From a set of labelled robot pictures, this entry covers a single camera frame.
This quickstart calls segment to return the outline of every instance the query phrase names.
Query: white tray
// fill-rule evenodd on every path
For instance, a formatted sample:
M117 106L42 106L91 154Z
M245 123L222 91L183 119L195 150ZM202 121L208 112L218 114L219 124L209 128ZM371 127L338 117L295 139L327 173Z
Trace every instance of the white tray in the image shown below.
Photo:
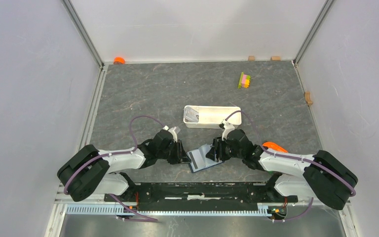
M225 106L197 106L187 105L184 107L191 107L198 111L199 121L189 122L184 118L184 123L189 128L215 128L220 129L219 125L231 113L240 110L239 107L225 107ZM228 119L235 128L242 124L242 115L240 113L234 114Z

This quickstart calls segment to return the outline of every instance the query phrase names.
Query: metal frame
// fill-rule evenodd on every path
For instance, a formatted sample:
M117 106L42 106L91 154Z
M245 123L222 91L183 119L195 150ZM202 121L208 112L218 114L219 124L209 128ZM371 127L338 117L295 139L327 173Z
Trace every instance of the metal frame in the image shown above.
M83 41L85 42L86 46L88 47L89 51L91 52L92 56L94 57L95 62L102 69L104 66L104 62L102 61L101 57L98 54L97 49L95 48L94 44L92 43L92 40L88 35L88 32L86 32L86 29L83 26L82 21L80 20L75 8L73 7L72 2L70 0L61 0L61 2L65 6L66 11L68 12L68 14L71 17L74 25L77 28L77 31L79 31L80 36L82 37Z
M300 62L300 60L302 59L304 53L306 52L307 48L309 47L311 41L313 40L314 36L316 35L317 30L320 28L320 25L322 24L323 20L325 19L327 13L331 9L334 2L335 2L335 0L326 0L325 4L323 5L322 9L319 12L319 15L317 15L316 20L314 21L313 25L311 26L311 29L306 36L306 39L304 40L302 46L300 47L299 52L297 53L296 57L293 60L293 63L295 65L297 65Z

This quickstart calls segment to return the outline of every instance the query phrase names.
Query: brown wooden block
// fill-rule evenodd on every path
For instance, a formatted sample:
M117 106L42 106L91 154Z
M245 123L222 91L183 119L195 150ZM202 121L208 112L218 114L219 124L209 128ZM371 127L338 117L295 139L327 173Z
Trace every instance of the brown wooden block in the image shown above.
M312 105L313 104L313 101L310 99L310 91L306 91L304 93L304 99L306 100L306 104L308 106Z
M271 61L281 61L281 57L280 56L272 56Z

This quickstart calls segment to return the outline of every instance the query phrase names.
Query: purple cable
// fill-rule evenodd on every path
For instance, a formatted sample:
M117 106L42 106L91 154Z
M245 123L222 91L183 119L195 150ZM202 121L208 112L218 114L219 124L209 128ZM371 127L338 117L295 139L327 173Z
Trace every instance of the purple cable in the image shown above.
M160 125L162 125L162 127L165 127L165 125L164 125L161 121L157 120L156 118L154 118L154 117L152 117L152 116L148 116L148 115L140 115L140 116L136 116L136 117L132 118L132 120L130 121L130 123L129 123L129 125L128 125L128 131L130 132L131 138L133 139L133 142L134 142L134 148L133 148L131 151L113 152L113 153L111 153L111 155L130 154L130 153L132 153L132 152L134 152L134 151L137 150L137 146L138 146L138 144L137 144L137 139L136 139L136 137L134 136L133 130L131 129L131 124L133 123L133 121L134 121L135 119L137 119L137 118L143 118L143 117L153 119L153 120L155 120L156 122L158 122ZM88 160L87 162L85 162L85 164L83 164L81 167L79 167L79 169L77 169L77 170L73 173L73 175L70 177L70 179L66 182L65 188L63 189L63 193L66 194L66 195L69 195L69 193L68 193L68 187L69 187L69 185L72 183L72 181L73 181L74 178L77 176L77 174L79 174L83 169L85 169L86 167L88 167L92 162L94 162L94 161L96 161L96 160L98 160L98 159L100 159L100 158L107 157L107 156L109 156L109 155L110 155L110 154L108 154L108 153L107 153L107 154L102 154L102 155L96 156L96 157L94 157L94 158ZM147 219L147 220L134 220L134 221L142 221L142 222L143 222L143 221L146 221L146 222L155 222L155 221L157 221L157 220L154 219L154 218L151 218L151 217L145 217L145 216L143 216L143 215L141 215L141 214L138 214L138 213L136 213L136 212L133 212L133 211L130 210L128 207L126 207L126 206L125 206L120 200L118 200L117 198L114 198L114 199L115 199L116 201L118 201L118 202L119 202L122 206L124 206L126 209L128 209L129 211L131 211L132 213L135 213L136 215L141 216L141 217L144 217L144 218Z
M308 206L307 206L307 209L302 214L300 214L298 216L295 216L295 217L290 217L290 218L284 219L284 220L273 220L273 222L286 222L286 221L292 221L292 220L299 219L300 217L306 215L308 213L308 211L310 211L311 205L313 204L313 200L314 200L314 198L312 197L310 199L310 202L309 202Z
M255 124L252 122L251 118L245 112L243 112L242 110L238 110L238 111L235 111L235 112L231 113L225 120L227 121L232 115L234 115L236 113L241 113L241 114L243 114L248 119L248 121L251 123L251 126L253 127L254 131L256 132L256 136L258 137L258 142L260 143L261 142L261 138L259 136L259 132L258 132ZM335 172L331 171L330 169L324 167L323 165L321 165L321 164L319 164L319 163L317 163L315 161L312 161L312 160L309 160L309 159L304 159L302 157L285 155L285 154L281 154L281 153L277 153L277 152L273 153L273 152L268 151L267 149L265 149L265 147L263 147L262 144L259 144L259 146L262 148L262 150L264 152L266 152L266 153L268 153L270 155L273 155L273 156L278 156L278 157L283 157L283 158L288 158L288 159L295 159L295 160L305 161L305 162L308 162L310 164L314 164L317 167L321 168L322 170L328 172L330 175L332 175L337 180L339 180L341 183L343 183L349 190L351 190L351 197L353 197L353 196L355 196L357 194L357 192L355 191L355 189L347 181L345 181L343 178L341 178Z
M116 202L120 203L120 205L122 205L127 211L135 214L136 216L140 216L142 218L145 218L145 220L142 220L142 219L124 219L124 221L135 221L135 222L157 222L157 219L154 219L152 217L149 217L149 216L144 216L140 213L137 213L136 211L128 208L128 206L124 205L114 194L109 194Z

